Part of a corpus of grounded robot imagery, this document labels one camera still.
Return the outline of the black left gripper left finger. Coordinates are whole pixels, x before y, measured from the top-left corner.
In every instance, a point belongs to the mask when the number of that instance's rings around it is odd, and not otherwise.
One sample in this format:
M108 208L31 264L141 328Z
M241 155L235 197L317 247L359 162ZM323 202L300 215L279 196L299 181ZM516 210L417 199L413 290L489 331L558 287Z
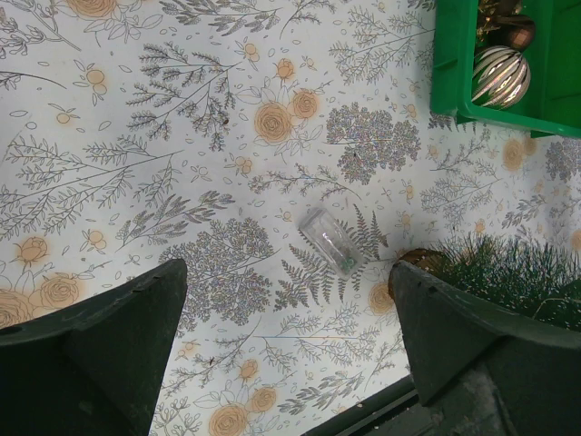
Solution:
M170 260L1 331L4 435L148 434L187 294Z

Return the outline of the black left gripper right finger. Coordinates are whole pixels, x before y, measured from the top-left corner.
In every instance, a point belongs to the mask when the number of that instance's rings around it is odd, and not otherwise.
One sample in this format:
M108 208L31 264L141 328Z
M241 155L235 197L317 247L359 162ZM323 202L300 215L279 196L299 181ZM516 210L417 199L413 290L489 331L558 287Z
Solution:
M392 286L435 435L577 435L580 335L503 309L406 263Z

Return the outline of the small green christmas tree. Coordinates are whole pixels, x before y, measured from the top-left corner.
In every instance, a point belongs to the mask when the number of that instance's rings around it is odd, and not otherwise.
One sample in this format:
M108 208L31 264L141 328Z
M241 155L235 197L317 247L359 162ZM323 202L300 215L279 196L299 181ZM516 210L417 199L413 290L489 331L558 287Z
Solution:
M516 236L469 235L403 253L400 261L512 312L580 330L580 256Z

